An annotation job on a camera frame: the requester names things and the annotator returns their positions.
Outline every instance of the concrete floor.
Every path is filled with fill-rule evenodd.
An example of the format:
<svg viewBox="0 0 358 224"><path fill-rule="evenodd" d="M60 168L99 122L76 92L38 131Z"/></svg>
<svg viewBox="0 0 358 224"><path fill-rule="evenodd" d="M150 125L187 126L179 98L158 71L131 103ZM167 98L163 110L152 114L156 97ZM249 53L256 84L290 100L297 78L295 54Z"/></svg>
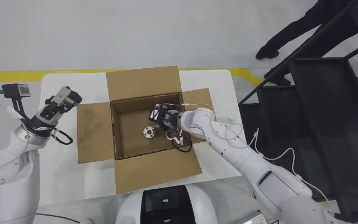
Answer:
<svg viewBox="0 0 358 224"><path fill-rule="evenodd" d="M289 22L300 18L315 0L3 0L0 7L0 70L142 68L248 68L263 75L313 31L290 42L274 60L258 62L256 51ZM357 37L328 56L354 50ZM358 59L352 60L358 71ZM238 100L253 89L233 77ZM37 112L40 82L29 82L32 97L23 101L27 114ZM0 107L10 105L0 99ZM16 122L0 110L0 148ZM215 204L219 223L238 211L261 208L244 177L201 183ZM40 207L39 212L96 223L114 223L118 197ZM35 223L67 223L36 217Z"/></svg>

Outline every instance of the yellow tape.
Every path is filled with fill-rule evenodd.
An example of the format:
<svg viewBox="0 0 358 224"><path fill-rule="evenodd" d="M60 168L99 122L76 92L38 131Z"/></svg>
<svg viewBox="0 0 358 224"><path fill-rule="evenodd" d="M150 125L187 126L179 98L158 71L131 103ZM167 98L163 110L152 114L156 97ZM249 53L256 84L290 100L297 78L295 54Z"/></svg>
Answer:
<svg viewBox="0 0 358 224"><path fill-rule="evenodd" d="M243 77L254 86L261 83L261 80L254 76L249 70L244 68L217 68L227 69L234 77ZM46 74L54 73L97 73L97 72L113 72L123 69L94 69L94 70L60 70L60 71L4 71L0 72L0 82L32 82L41 81ZM186 68L181 70L208 70L197 68Z"/></svg>

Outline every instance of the black stair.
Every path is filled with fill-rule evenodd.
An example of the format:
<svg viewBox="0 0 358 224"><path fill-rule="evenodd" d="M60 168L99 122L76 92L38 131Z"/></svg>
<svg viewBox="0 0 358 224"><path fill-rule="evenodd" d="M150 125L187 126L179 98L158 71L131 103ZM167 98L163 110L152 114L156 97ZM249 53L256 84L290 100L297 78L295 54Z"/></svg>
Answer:
<svg viewBox="0 0 358 224"><path fill-rule="evenodd" d="M358 216L358 81L344 58L290 63L315 144L343 214Z"/></svg>
<svg viewBox="0 0 358 224"><path fill-rule="evenodd" d="M257 96L259 104L240 106L247 143L251 141L256 129L260 128L257 148L266 157L280 156L287 148L292 147L296 154L295 171L322 190L327 197L333 198L332 184L313 144L295 87L263 87ZM292 153L288 152L272 163L291 172L292 161ZM313 199L324 200L315 190Z"/></svg>
<svg viewBox="0 0 358 224"><path fill-rule="evenodd" d="M358 220L358 79L348 57L294 59L289 68L295 86L258 88L258 104L239 105L247 143L260 128L266 157L292 147L295 171ZM292 155L273 163L291 171ZM313 198L324 200L316 190Z"/></svg>

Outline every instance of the table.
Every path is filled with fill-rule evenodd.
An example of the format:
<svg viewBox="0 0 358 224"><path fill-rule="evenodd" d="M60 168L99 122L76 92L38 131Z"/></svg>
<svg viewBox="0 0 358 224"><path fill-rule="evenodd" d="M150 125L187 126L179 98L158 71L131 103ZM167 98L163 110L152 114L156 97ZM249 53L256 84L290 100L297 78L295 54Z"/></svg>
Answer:
<svg viewBox="0 0 358 224"><path fill-rule="evenodd" d="M180 71L180 80L182 91L209 88L218 119L231 118L235 123L241 123L229 71ZM109 101L106 73L48 74L41 84L39 109L47 98L56 94L63 86L70 86L78 92L83 98L82 104ZM51 139L46 147L40 150L40 205L115 195L113 160L77 164L76 108L63 115L58 128L68 133L74 143L64 146ZM194 150L202 174L151 188L241 176L206 142L194 144Z"/></svg>

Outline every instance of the cardboard box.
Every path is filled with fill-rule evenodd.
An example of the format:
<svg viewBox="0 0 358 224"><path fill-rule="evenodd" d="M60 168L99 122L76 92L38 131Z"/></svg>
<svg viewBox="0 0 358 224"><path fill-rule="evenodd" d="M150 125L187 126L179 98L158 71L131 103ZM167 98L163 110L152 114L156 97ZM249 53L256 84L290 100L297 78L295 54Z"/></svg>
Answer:
<svg viewBox="0 0 358 224"><path fill-rule="evenodd" d="M146 139L143 129L154 124L148 117L155 104L211 105L209 90L182 92L177 67L110 72L106 77L110 102L77 107L78 163L115 159L117 194L201 174L194 150L180 152L158 129ZM184 135L193 144L203 141Z"/></svg>

